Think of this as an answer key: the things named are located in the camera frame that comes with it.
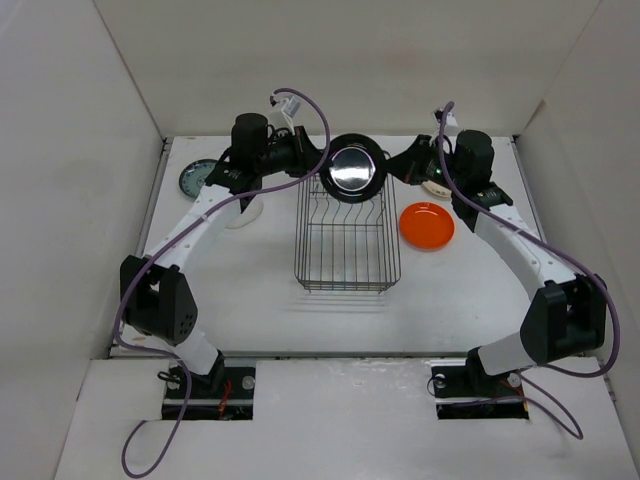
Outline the black plate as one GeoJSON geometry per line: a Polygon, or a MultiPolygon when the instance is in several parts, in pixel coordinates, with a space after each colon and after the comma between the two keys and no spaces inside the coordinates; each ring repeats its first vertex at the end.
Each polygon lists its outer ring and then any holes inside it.
{"type": "Polygon", "coordinates": [[[350,133],[330,142],[329,156],[319,178],[331,197],[343,203],[358,204],[379,193],[386,175],[381,147],[368,136],[350,133]]]}

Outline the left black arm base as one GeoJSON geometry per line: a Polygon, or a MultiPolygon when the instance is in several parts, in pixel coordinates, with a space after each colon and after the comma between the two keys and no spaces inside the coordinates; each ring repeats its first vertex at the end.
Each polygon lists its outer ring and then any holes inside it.
{"type": "MultiPolygon", "coordinates": [[[[192,390],[183,419],[186,421],[249,421],[253,419],[254,366],[226,366],[213,385],[202,376],[192,376],[192,390]]],[[[160,371],[157,378],[165,383],[161,405],[162,420],[177,420],[184,403],[187,380],[177,365],[160,371]]]]}

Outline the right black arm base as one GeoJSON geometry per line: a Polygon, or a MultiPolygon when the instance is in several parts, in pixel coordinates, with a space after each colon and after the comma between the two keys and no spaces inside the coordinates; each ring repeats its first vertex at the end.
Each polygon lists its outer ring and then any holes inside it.
{"type": "Polygon", "coordinates": [[[528,420],[519,377],[514,372],[486,376],[464,363],[431,363],[427,387],[436,398],[439,420],[528,420]]]}

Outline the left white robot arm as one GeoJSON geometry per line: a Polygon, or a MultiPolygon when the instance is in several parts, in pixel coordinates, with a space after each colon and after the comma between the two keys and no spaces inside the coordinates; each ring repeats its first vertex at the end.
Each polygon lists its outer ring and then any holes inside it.
{"type": "Polygon", "coordinates": [[[224,361],[196,324],[198,307],[188,274],[254,198],[265,193],[264,177],[284,172],[306,178],[325,157],[314,150],[304,129],[294,126],[290,113],[239,115],[230,146],[189,211],[154,248],[122,262],[118,319],[162,343],[158,354],[181,362],[199,395],[210,397],[221,390],[224,361]]]}

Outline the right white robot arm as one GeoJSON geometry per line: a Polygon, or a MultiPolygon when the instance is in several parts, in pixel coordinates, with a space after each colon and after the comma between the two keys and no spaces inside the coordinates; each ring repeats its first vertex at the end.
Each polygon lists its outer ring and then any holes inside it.
{"type": "Polygon", "coordinates": [[[601,347],[606,330],[601,280],[549,251],[527,226],[492,179],[495,151],[487,134],[464,130],[451,152],[449,146],[420,135],[387,160],[386,171],[407,185],[433,181],[451,187],[457,217],[500,256],[531,301],[517,332],[469,352],[462,369],[465,387],[483,394],[499,375],[601,347]]]}

